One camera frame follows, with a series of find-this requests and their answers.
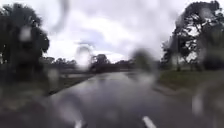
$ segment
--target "windshield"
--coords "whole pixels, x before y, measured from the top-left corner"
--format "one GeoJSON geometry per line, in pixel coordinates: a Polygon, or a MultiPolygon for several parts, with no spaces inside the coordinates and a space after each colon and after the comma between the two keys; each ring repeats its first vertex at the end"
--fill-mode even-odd
{"type": "Polygon", "coordinates": [[[1,0],[0,127],[224,127],[223,8],[1,0]]]}

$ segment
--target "asphalt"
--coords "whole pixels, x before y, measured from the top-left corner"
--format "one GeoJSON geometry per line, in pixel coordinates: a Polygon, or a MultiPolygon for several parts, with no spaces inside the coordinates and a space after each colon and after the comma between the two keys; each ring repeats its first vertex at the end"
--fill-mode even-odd
{"type": "Polygon", "coordinates": [[[0,128],[145,128],[147,116],[157,128],[212,128],[209,116],[196,117],[190,102],[153,89],[152,76],[99,75],[18,112],[0,117],[0,128]]]}

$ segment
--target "grassy roadside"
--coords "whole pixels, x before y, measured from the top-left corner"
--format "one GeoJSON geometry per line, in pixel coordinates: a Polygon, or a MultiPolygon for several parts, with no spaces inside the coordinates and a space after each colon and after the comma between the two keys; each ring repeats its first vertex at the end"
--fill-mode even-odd
{"type": "MultiPolygon", "coordinates": [[[[90,77],[91,75],[70,78],[60,77],[59,87],[54,93],[74,86],[90,77]]],[[[17,110],[35,99],[46,96],[47,86],[47,83],[41,81],[18,83],[13,86],[2,86],[0,88],[0,115],[17,110]]]]}
{"type": "Polygon", "coordinates": [[[223,71],[163,71],[158,83],[173,90],[182,88],[194,90],[200,83],[222,76],[223,71]]]}

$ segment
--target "tree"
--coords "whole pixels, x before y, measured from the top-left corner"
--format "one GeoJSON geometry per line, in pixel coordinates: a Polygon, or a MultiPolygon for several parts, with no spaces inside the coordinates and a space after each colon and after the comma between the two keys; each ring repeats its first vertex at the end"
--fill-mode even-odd
{"type": "Polygon", "coordinates": [[[217,1],[193,2],[187,6],[176,21],[170,47],[163,48],[163,59],[171,59],[177,54],[186,61],[190,53],[195,52],[199,57],[203,49],[209,51],[211,46],[218,47],[217,44],[222,44],[224,17],[220,10],[217,1]]]}
{"type": "Polygon", "coordinates": [[[92,65],[90,66],[90,71],[101,73],[108,70],[108,65],[110,61],[107,59],[105,54],[98,54],[92,57],[92,65]]]}
{"type": "Polygon", "coordinates": [[[39,71],[42,53],[47,52],[49,40],[40,28],[42,20],[35,11],[21,4],[5,5],[0,10],[0,53],[8,69],[39,71]]]}

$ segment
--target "cloudy sky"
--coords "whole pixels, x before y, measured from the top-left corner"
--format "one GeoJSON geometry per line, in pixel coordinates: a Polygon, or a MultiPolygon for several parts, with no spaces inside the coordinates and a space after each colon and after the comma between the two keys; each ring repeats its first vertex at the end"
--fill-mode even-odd
{"type": "Polygon", "coordinates": [[[94,54],[104,53],[115,62],[138,48],[159,59],[175,19],[193,1],[0,0],[0,4],[19,2],[36,10],[49,33],[48,56],[74,59],[80,42],[87,42],[94,54]]]}

